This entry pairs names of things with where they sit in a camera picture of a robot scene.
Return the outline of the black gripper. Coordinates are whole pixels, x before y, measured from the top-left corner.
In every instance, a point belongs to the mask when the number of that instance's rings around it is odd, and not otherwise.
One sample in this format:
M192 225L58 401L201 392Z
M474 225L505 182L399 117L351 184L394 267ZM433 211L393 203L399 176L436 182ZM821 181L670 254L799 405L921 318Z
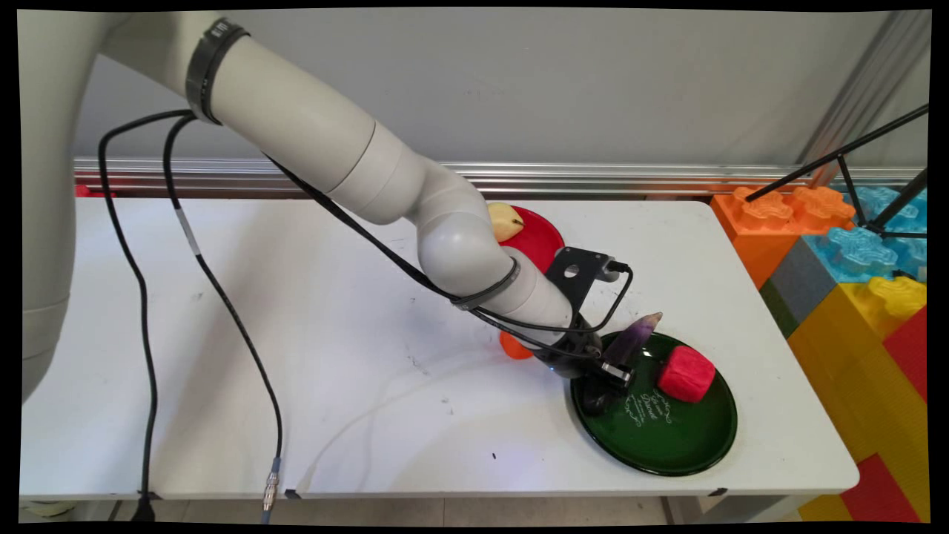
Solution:
M602 355L597 332L566 332L555 348L549 368L560 378L579 378L578 405L586 417L605 415L618 402L618 391L628 391L635 382L637 355ZM598 372L602 378L592 375Z

